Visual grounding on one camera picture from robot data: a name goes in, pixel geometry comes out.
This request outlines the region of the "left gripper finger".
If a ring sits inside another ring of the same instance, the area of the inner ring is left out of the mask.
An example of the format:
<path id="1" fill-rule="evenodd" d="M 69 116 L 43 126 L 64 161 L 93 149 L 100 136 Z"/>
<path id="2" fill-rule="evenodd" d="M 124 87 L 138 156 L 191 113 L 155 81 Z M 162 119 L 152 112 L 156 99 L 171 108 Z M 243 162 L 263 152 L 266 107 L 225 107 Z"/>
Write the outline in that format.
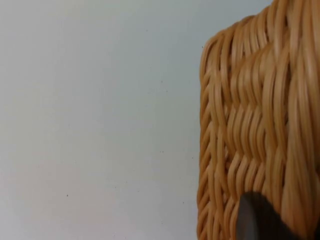
<path id="1" fill-rule="evenodd" d="M 293 233 L 273 206 L 258 192 L 240 197 L 236 220 L 237 240 L 292 240 Z"/>

